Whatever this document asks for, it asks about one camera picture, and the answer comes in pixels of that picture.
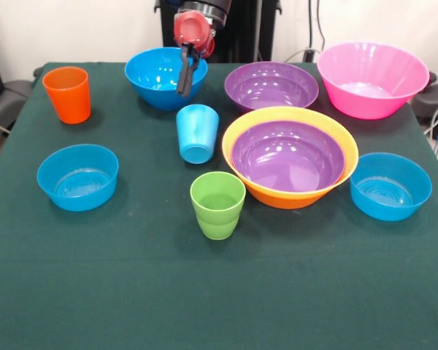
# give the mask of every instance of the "plastic bowl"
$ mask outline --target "plastic bowl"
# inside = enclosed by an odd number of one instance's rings
[[[242,112],[273,106],[307,107],[319,87],[307,71],[287,63],[255,62],[233,70],[224,88]]]
[[[344,154],[345,166],[339,180],[328,187],[315,191],[286,192],[261,186],[241,174],[237,168],[235,168],[232,158],[236,140],[253,126],[275,120],[304,123],[330,135],[341,147],[342,153]],[[245,183],[245,186],[253,197],[268,206],[280,209],[298,209],[313,204],[327,192],[347,180],[356,169],[358,162],[356,140],[354,140],[352,135],[350,135],[342,125],[324,114],[298,107],[269,107],[257,109],[242,115],[230,124],[224,133],[222,151],[228,166],[230,166],[234,173]]]
[[[332,104],[358,119],[392,115],[429,82],[426,65],[386,44],[348,42],[321,53],[318,70]]]
[[[287,192],[320,190],[344,170],[344,155],[328,134],[301,122],[255,125],[235,142],[235,168],[249,180]]]
[[[107,202],[117,186],[118,159],[109,149],[77,144],[42,162],[37,183],[56,206],[87,211]]]
[[[431,195],[429,175],[416,163],[391,153],[360,157],[350,178],[350,194],[363,213],[382,221],[414,214]]]
[[[182,108],[198,93],[207,73],[207,63],[201,59],[193,73],[193,84],[187,98],[177,93],[182,69],[179,47],[160,47],[135,55],[125,65],[125,76],[136,92],[151,106],[166,111]]]

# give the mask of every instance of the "stacked bowls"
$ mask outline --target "stacked bowls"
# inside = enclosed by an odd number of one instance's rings
[[[350,133],[324,114],[299,107],[257,109],[224,133],[223,156],[260,202],[279,209],[309,206],[355,171]]]

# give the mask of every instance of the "pink bowl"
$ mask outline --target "pink bowl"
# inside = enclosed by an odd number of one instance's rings
[[[358,119],[389,117],[430,77],[411,53],[374,42],[333,46],[321,53],[317,66],[332,104]]]

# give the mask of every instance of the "bowl rim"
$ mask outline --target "bowl rim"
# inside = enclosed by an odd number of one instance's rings
[[[132,56],[132,57],[131,57],[131,58],[125,63],[125,67],[123,68],[123,71],[124,71],[124,73],[125,73],[125,77],[126,77],[126,79],[127,79],[131,84],[136,85],[138,88],[145,89],[145,90],[149,90],[149,91],[161,91],[161,92],[162,92],[162,91],[169,91],[169,92],[175,91],[176,89],[171,89],[171,90],[157,90],[157,89],[155,89],[155,88],[153,88],[153,87],[146,87],[146,86],[144,86],[144,85],[141,85],[141,84],[139,84],[138,82],[134,81],[132,78],[130,78],[130,76],[128,75],[128,72],[126,71],[127,68],[128,68],[128,65],[129,65],[134,59],[136,59],[137,57],[139,57],[139,56],[141,56],[141,55],[144,55],[145,53],[151,53],[151,52],[153,52],[153,51],[161,51],[161,50],[164,50],[164,51],[178,51],[179,54],[180,54],[180,52],[182,51],[179,47],[155,47],[155,48],[150,49],[150,50],[145,50],[145,51],[143,51],[143,52],[138,52],[136,55]],[[203,65],[203,66],[205,67],[204,74],[203,74],[201,77],[199,77],[198,79],[194,79],[194,78],[193,78],[192,85],[195,85],[195,84],[198,84],[199,82],[201,82],[201,81],[206,77],[206,74],[207,74],[207,72],[208,72],[209,67],[208,67],[208,64],[207,64],[207,62],[206,62],[205,59],[200,58],[200,60],[199,60],[199,64],[200,64],[200,65]]]
[[[49,191],[45,186],[43,186],[42,183],[41,183],[41,181],[40,181],[40,179],[39,179],[39,175],[41,174],[41,171],[42,171],[42,167],[43,167],[43,165],[44,165],[44,164],[45,164],[50,158],[56,156],[58,153],[61,153],[61,152],[67,151],[68,149],[72,149],[72,148],[81,148],[81,147],[93,147],[93,148],[95,147],[95,148],[99,148],[99,149],[102,149],[102,150],[104,150],[105,152],[107,152],[107,153],[110,155],[110,157],[115,161],[115,165],[116,165],[116,167],[115,167],[115,175],[112,176],[112,177],[110,178],[110,180],[109,180],[106,184],[104,184],[103,186],[101,186],[99,189],[97,189],[97,190],[94,191],[94,192],[88,193],[88,194],[86,194],[86,195],[73,195],[73,196],[71,196],[71,197],[68,197],[68,196],[65,196],[65,195],[58,195],[58,194],[56,194],[56,193],[53,192],[53,191]],[[63,148],[57,149],[57,150],[56,150],[55,152],[53,152],[52,154],[48,155],[48,156],[47,156],[47,157],[41,162],[41,164],[39,165],[39,167],[38,167],[38,169],[37,169],[36,180],[37,180],[37,184],[39,185],[39,187],[41,188],[41,190],[44,191],[49,197],[53,197],[53,198],[65,198],[65,199],[75,199],[75,198],[87,197],[87,196],[92,195],[92,194],[94,194],[94,193],[100,192],[100,191],[102,191],[105,187],[107,187],[107,186],[109,186],[110,184],[112,184],[112,182],[115,181],[115,180],[117,179],[119,168],[120,168],[120,164],[119,164],[119,161],[118,161],[118,157],[117,157],[117,155],[116,155],[112,150],[108,149],[107,147],[101,146],[101,145],[99,145],[99,144],[73,144],[73,145],[70,145],[70,146],[67,146],[67,147],[63,147]]]
[[[321,58],[324,57],[326,54],[330,53],[332,50],[337,49],[338,47],[341,46],[346,46],[346,45],[352,45],[352,44],[371,44],[371,45],[375,45],[378,47],[390,47],[392,49],[395,49],[397,51],[400,51],[402,53],[405,53],[406,55],[414,58],[417,62],[420,63],[420,65],[422,66],[424,72],[426,73],[426,78],[425,78],[425,82],[422,84],[422,87],[413,90],[411,93],[406,93],[404,95],[399,95],[399,96],[391,96],[391,97],[373,97],[373,96],[365,96],[365,95],[360,95],[357,93],[353,93],[352,91],[348,91],[348,90],[344,90],[342,89],[338,84],[336,84],[335,82],[333,82],[332,80],[330,80],[321,70],[321,65],[320,65],[320,61]],[[387,44],[385,42],[376,42],[376,41],[371,41],[371,40],[353,40],[353,41],[348,41],[348,42],[341,42],[339,44],[335,44],[332,45],[331,47],[328,47],[326,50],[324,50],[321,54],[320,57],[318,58],[318,61],[316,62],[316,66],[318,68],[318,72],[321,75],[321,78],[323,78],[324,82],[328,82],[331,85],[333,85],[334,87],[343,90],[344,92],[353,95],[353,96],[358,96],[358,97],[363,97],[363,98],[368,98],[371,100],[375,100],[375,101],[384,101],[384,100],[399,100],[399,99],[403,99],[403,98],[410,98],[413,95],[416,95],[417,93],[419,93],[420,91],[422,91],[425,86],[427,86],[427,84],[429,83],[430,80],[430,71],[429,68],[427,67],[427,65],[425,64],[425,62],[423,62],[419,57],[417,57],[416,55],[414,55],[412,52],[410,52],[409,50],[406,49],[402,49],[400,47],[396,47],[392,44]]]
[[[342,154],[343,167],[341,168],[341,171],[339,172],[339,174],[337,174],[336,179],[335,179],[334,181],[332,181],[331,184],[329,184],[328,186],[331,186],[332,184],[338,182],[339,179],[342,177],[342,175],[343,175],[343,173],[344,173],[344,169],[345,169],[345,158],[346,158],[346,157],[345,157],[345,154],[344,154],[344,151],[342,151],[341,146],[337,143],[337,141],[334,139],[334,137],[332,137],[332,136],[329,135],[328,133],[324,132],[323,130],[317,128],[316,126],[314,126],[314,125],[310,125],[310,124],[307,124],[307,123],[305,123],[305,122],[297,122],[297,121],[295,121],[295,120],[270,120],[270,121],[267,121],[267,122],[261,122],[261,123],[259,123],[259,124],[256,124],[256,125],[252,126],[251,128],[248,128],[246,131],[244,131],[243,133],[241,133],[241,134],[239,135],[239,137],[237,137],[237,138],[235,139],[234,144],[233,144],[233,146],[232,146],[232,158],[231,158],[231,162],[232,162],[232,164],[234,165],[234,168],[235,168],[236,170],[239,170],[239,169],[237,168],[237,166],[235,165],[235,162],[234,162],[234,149],[235,149],[235,146],[236,146],[236,144],[237,144],[237,141],[239,141],[240,137],[242,137],[244,133],[248,132],[248,131],[251,130],[252,128],[255,128],[255,127],[259,126],[259,125],[263,125],[263,124],[267,124],[267,123],[281,123],[281,122],[296,123],[296,124],[302,124],[302,125],[309,126],[309,127],[311,127],[311,128],[314,128],[314,129],[318,130],[319,132],[323,133],[326,137],[328,137],[329,139],[331,139],[331,140],[336,144],[337,149],[338,149],[339,152],[341,152],[341,154]],[[308,193],[308,192],[290,192],[290,193]]]
[[[361,155],[359,157],[359,160],[364,159],[364,158],[371,158],[371,157],[374,157],[374,156],[377,157],[379,155],[388,156],[388,157],[391,157],[391,158],[396,158],[397,160],[403,160],[405,163],[409,163],[409,164],[413,165],[414,167],[416,167],[417,169],[419,169],[420,173],[422,175],[426,176],[426,178],[429,181],[429,185],[430,186],[429,186],[428,194],[425,197],[425,199],[423,199],[422,201],[420,201],[420,202],[418,202],[416,204],[412,204],[410,206],[402,206],[402,207],[400,207],[400,206],[392,206],[392,205],[389,205],[389,204],[381,203],[379,201],[375,201],[373,198],[370,198],[368,195],[366,195],[365,193],[363,193],[360,190],[358,190],[358,187],[357,187],[356,183],[354,182],[352,176],[350,176],[350,185],[352,187],[354,187],[357,190],[357,192],[360,193],[364,198],[366,198],[370,202],[376,203],[377,205],[384,206],[386,208],[391,208],[391,209],[411,209],[411,208],[418,208],[418,207],[422,206],[431,197],[431,194],[433,193],[433,183],[431,182],[431,178],[430,178],[429,174],[425,171],[425,169],[423,169],[421,166],[419,166],[413,160],[411,160],[411,159],[409,159],[407,157],[404,157],[402,155],[398,155],[396,153],[390,153],[390,152],[370,152],[370,153],[366,153],[364,155]]]
[[[236,104],[240,104],[241,106],[243,106],[246,109],[249,109],[250,111],[256,110],[256,108],[253,108],[252,106],[248,106],[247,104],[243,104],[242,102],[238,102],[238,100],[236,100],[234,97],[232,97],[231,91],[230,89],[227,88],[228,85],[228,81],[231,79],[232,74],[236,74],[238,71],[244,69],[245,67],[248,66],[253,66],[253,65],[262,65],[262,64],[273,64],[276,66],[289,66],[292,69],[296,70],[296,71],[300,71],[303,72],[305,75],[307,75],[310,80],[315,84],[316,86],[316,94],[315,96],[313,96],[313,98],[310,99],[310,102],[308,104],[306,104],[305,106],[289,106],[289,107],[297,107],[297,108],[307,108],[308,106],[311,106],[316,99],[318,98],[318,96],[320,95],[320,85],[318,84],[318,81],[316,80],[316,78],[314,76],[311,75],[311,73],[309,73],[308,71],[306,71],[305,69],[299,67],[299,66],[295,66],[291,63],[286,63],[286,62],[275,62],[275,61],[260,61],[260,62],[251,62],[251,63],[245,63],[245,64],[241,64],[240,66],[236,67],[235,69],[233,69],[229,74],[227,74],[226,79],[224,80],[224,90],[227,94],[227,96]]]
[[[353,167],[348,171],[347,174],[344,175],[344,172],[342,173],[341,177],[332,185],[324,187],[324,188],[320,188],[319,190],[314,190],[314,191],[307,191],[307,192],[287,192],[287,191],[279,191],[279,190],[273,190],[272,188],[269,187],[265,187],[262,186],[260,184],[257,184],[254,181],[251,181],[250,179],[248,179],[247,177],[245,177],[242,173],[240,173],[237,168],[235,168],[235,165],[232,163],[231,160],[229,160],[229,158],[226,156],[226,150],[225,150],[225,140],[226,138],[224,137],[227,132],[228,129],[234,124],[234,123],[238,123],[237,120],[240,120],[240,118],[243,118],[245,116],[249,116],[253,113],[257,113],[260,112],[262,113],[263,111],[269,110],[269,109],[299,109],[299,110],[304,110],[304,111],[308,111],[311,112],[311,114],[319,114],[323,119],[327,120],[329,123],[333,123],[333,125],[338,125],[338,128],[341,128],[341,130],[343,130],[345,133],[347,133],[347,135],[350,137],[350,143],[353,146],[353,149],[355,150],[355,163],[353,165]],[[266,107],[266,108],[261,108],[261,109],[256,109],[254,111],[245,113],[244,115],[238,117],[237,119],[235,119],[226,129],[226,131],[224,132],[223,138],[222,138],[222,144],[221,144],[221,148],[222,148],[222,153],[224,156],[224,159],[226,160],[226,163],[228,164],[228,166],[234,171],[234,173],[245,183],[251,184],[253,186],[254,190],[259,189],[260,192],[266,191],[265,194],[269,195],[268,192],[272,192],[273,194],[276,195],[283,195],[286,198],[285,199],[293,199],[292,197],[294,197],[295,195],[306,195],[306,196],[311,196],[311,197],[317,197],[320,195],[324,195],[326,194],[328,191],[333,190],[335,187],[341,185],[342,183],[346,182],[347,179],[350,178],[350,176],[353,174],[353,172],[356,170],[357,168],[357,164],[358,164],[358,146],[357,146],[357,142],[354,139],[354,137],[352,136],[352,134],[349,132],[349,130],[343,126],[341,123],[337,122],[336,120],[332,119],[331,117],[321,113],[321,112],[316,112],[313,111],[311,109],[306,109],[306,108],[302,108],[302,107],[294,107],[294,106],[276,106],[276,107]]]

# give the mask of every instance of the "plastic cup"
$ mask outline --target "plastic cup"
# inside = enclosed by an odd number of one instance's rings
[[[211,107],[191,104],[177,113],[180,156],[192,164],[206,163],[214,154],[219,115]]]
[[[218,241],[231,236],[239,221],[245,194],[243,182],[230,173],[213,171],[193,181],[191,202],[206,237]]]
[[[91,115],[88,73],[78,67],[61,67],[42,78],[58,118],[66,124],[79,124]]]

